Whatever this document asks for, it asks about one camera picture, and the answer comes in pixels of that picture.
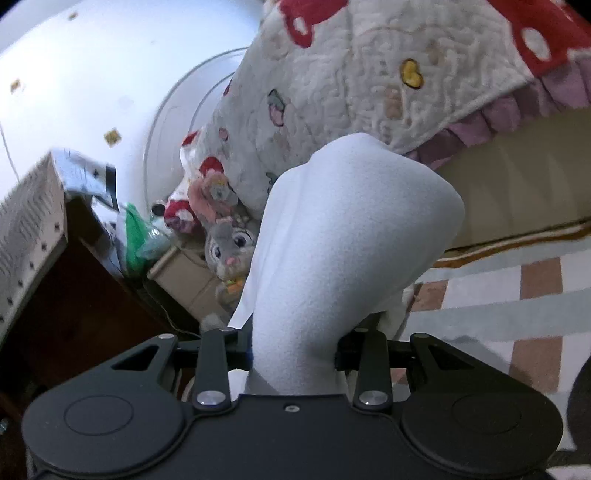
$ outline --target white cloth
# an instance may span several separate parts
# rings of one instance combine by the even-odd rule
[[[445,180],[366,134],[283,174],[230,322],[254,314],[247,392],[343,392],[338,340],[433,265],[463,212]]]

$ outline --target wooden furniture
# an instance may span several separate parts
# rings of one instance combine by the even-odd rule
[[[0,478],[20,480],[25,456],[20,420],[46,389],[155,335],[168,332],[133,292],[111,276],[80,237],[99,234],[80,203],[67,207],[69,242],[24,307],[0,352]],[[4,474],[2,465],[9,469]]]

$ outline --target stuffed bunny toy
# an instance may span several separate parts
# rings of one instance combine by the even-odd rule
[[[216,289],[216,300],[229,314],[234,313],[240,301],[258,230],[255,220],[235,215],[217,221],[207,231],[205,259],[222,280]]]

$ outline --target striped rug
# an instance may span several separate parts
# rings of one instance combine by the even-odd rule
[[[401,340],[427,332],[550,398],[564,435],[548,472],[591,480],[591,249],[415,286]],[[392,370],[395,394],[408,394]]]

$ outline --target cable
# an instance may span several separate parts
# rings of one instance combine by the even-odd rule
[[[152,301],[153,301],[153,302],[154,302],[156,305],[158,305],[158,306],[159,306],[159,307],[162,309],[162,311],[163,311],[163,312],[164,312],[164,314],[166,315],[166,319],[168,320],[168,324],[169,324],[169,325],[172,327],[172,329],[173,329],[175,332],[178,332],[178,333],[184,333],[185,335],[190,335],[190,336],[192,336],[192,337],[195,337],[196,339],[200,339],[200,338],[201,338],[201,335],[199,335],[199,334],[197,334],[197,333],[195,333],[195,332],[189,332],[188,330],[183,330],[183,329],[180,329],[180,328],[179,328],[179,327],[178,327],[178,326],[177,326],[177,325],[176,325],[176,324],[173,322],[172,318],[170,318],[170,315],[168,314],[168,310],[167,310],[166,308],[164,308],[164,305],[162,305],[162,304],[161,304],[161,303],[158,301],[158,299],[157,299],[156,297],[154,297],[154,296],[153,296],[153,295],[150,293],[150,290],[149,290],[148,288],[145,288],[144,290],[145,290],[145,292],[148,294],[148,296],[149,296],[149,297],[152,299]]]

